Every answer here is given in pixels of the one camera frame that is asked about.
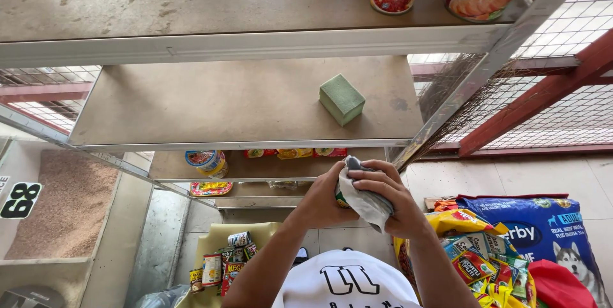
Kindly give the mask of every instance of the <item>blue dog food bag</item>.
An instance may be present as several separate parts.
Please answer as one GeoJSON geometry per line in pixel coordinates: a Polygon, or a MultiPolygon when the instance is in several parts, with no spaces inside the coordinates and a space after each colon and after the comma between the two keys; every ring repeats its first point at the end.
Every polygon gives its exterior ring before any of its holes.
{"type": "Polygon", "coordinates": [[[590,290],[598,308],[611,307],[578,202],[553,197],[459,197],[456,202],[493,225],[502,222],[509,228],[502,236],[524,259],[547,259],[567,268],[590,290]]]}

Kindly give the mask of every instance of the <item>husky dog image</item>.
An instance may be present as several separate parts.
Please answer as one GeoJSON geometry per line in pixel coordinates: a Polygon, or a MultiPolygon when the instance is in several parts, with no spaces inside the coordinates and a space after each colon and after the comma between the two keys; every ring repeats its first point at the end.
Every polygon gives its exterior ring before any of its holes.
{"type": "Polygon", "coordinates": [[[571,271],[581,284],[585,285],[587,290],[590,290],[598,308],[611,308],[609,299],[604,293],[601,280],[596,278],[594,273],[587,268],[574,242],[571,248],[561,248],[559,244],[554,242],[554,254],[556,254],[556,262],[558,265],[571,271]]]}

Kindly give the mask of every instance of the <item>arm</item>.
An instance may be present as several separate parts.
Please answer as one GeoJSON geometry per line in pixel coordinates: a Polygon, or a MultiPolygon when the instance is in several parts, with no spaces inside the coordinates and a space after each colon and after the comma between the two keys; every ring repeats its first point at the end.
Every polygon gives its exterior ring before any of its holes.
{"type": "Polygon", "coordinates": [[[385,231],[410,240],[412,269],[424,307],[480,308],[394,166],[375,159],[362,165],[383,171],[349,171],[349,176],[358,180],[354,182],[357,189],[379,193],[394,205],[394,216],[387,219],[385,231]]]}
{"type": "Polygon", "coordinates": [[[343,168],[344,162],[337,162],[315,180],[266,246],[242,268],[224,297],[222,308],[270,307],[307,231],[359,218],[354,210],[339,207],[334,198],[334,187],[343,168]]]}

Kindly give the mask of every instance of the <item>black number sticker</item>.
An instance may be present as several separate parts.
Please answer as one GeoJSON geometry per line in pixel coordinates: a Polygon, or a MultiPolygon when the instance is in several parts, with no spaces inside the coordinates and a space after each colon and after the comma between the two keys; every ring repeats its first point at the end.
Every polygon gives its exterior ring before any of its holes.
{"type": "Polygon", "coordinates": [[[0,210],[0,218],[23,219],[30,215],[42,185],[32,182],[18,182],[14,184],[11,194],[0,210]]]}

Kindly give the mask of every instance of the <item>red bag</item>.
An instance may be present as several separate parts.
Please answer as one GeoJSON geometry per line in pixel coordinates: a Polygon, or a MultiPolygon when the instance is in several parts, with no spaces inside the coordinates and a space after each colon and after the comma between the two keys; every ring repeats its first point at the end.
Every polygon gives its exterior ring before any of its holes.
{"type": "Polygon", "coordinates": [[[549,260],[528,265],[534,278],[536,298],[549,308],[598,308],[592,294],[565,267],[549,260]]]}

